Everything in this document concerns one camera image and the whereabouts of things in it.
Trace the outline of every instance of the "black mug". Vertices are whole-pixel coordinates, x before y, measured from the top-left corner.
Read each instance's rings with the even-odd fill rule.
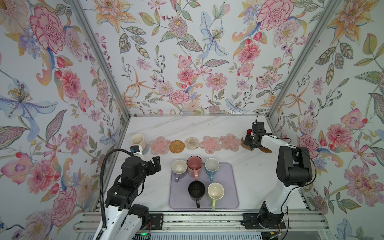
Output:
[[[196,207],[200,208],[200,199],[205,194],[205,186],[200,181],[193,181],[188,186],[188,193],[193,200],[196,200]]]

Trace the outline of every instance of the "pink mug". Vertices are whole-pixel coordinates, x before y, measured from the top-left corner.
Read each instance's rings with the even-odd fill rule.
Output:
[[[198,181],[203,166],[203,160],[201,160],[201,158],[199,158],[198,156],[192,156],[188,158],[187,165],[188,174],[191,177],[194,177],[196,181]]]

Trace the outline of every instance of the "mug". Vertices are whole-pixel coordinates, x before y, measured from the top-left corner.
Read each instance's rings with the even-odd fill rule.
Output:
[[[214,182],[208,186],[208,196],[212,201],[212,208],[215,209],[216,202],[224,196],[224,188],[220,183]]]
[[[197,181],[199,179],[199,175],[201,174],[201,168],[203,166],[203,160],[198,156],[189,157],[187,160],[188,165],[188,174],[191,177],[194,177]]]
[[[196,207],[200,208],[200,200],[205,194],[205,186],[200,181],[193,181],[188,186],[188,193],[196,201]]]
[[[143,148],[143,150],[146,147],[146,142],[144,140],[144,136],[141,134],[136,134],[131,138],[131,142],[133,145],[139,145]]]
[[[172,172],[176,176],[176,182],[187,174],[187,164],[184,160],[176,160],[172,164]]]
[[[209,180],[214,180],[214,175],[217,172],[218,168],[220,167],[220,163],[218,160],[214,158],[209,158],[205,162],[205,171],[207,172],[207,175],[209,176]]]

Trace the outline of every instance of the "lavender tray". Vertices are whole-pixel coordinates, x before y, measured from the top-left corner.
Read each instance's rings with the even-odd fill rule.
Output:
[[[172,209],[177,210],[204,210],[212,209],[212,202],[208,198],[208,186],[217,182],[224,187],[224,197],[216,203],[216,209],[236,209],[239,206],[239,200],[237,197],[237,190],[235,184],[235,178],[233,176],[232,165],[228,162],[221,162],[220,168],[214,175],[214,180],[211,182],[209,176],[206,174],[205,169],[199,176],[199,181],[205,186],[205,194],[200,200],[200,208],[196,207],[196,201],[194,201],[188,194],[188,186],[195,179],[189,175],[181,178],[179,182],[175,182],[175,176],[172,174],[169,194],[169,206]]]

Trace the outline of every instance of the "yellow-green mug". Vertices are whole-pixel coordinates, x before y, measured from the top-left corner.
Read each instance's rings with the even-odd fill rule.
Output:
[[[208,186],[208,197],[212,201],[212,209],[216,208],[218,202],[224,196],[224,188],[220,183],[214,182]]]

